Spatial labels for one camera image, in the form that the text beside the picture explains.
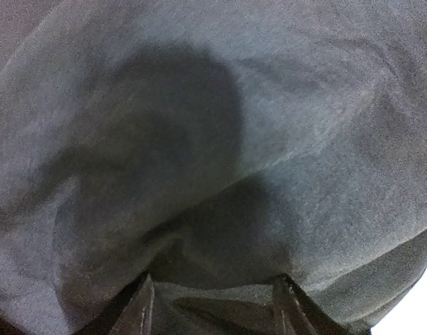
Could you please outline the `black garment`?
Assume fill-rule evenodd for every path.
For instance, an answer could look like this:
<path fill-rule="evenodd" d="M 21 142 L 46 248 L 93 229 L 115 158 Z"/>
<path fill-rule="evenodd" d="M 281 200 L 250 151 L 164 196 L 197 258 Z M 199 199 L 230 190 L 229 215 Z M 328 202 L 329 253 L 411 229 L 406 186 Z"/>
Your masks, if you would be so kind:
<path fill-rule="evenodd" d="M 427 1 L 0 1 L 0 334 L 369 334 L 427 268 Z"/>

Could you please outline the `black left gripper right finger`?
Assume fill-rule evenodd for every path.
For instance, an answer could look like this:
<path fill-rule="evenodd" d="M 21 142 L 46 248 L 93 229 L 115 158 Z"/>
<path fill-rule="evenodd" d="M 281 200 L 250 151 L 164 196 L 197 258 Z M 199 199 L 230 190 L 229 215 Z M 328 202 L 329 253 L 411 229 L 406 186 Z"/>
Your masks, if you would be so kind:
<path fill-rule="evenodd" d="M 273 310 L 276 334 L 346 334 L 291 278 L 273 281 Z"/>

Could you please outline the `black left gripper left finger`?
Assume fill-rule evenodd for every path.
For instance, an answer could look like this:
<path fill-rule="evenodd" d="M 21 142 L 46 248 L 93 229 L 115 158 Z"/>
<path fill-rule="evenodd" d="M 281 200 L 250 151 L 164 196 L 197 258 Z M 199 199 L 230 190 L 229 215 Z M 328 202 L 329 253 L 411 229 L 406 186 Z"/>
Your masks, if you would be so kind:
<path fill-rule="evenodd" d="M 88 325 L 76 334 L 151 334 L 154 286 L 150 275 L 128 284 Z"/>

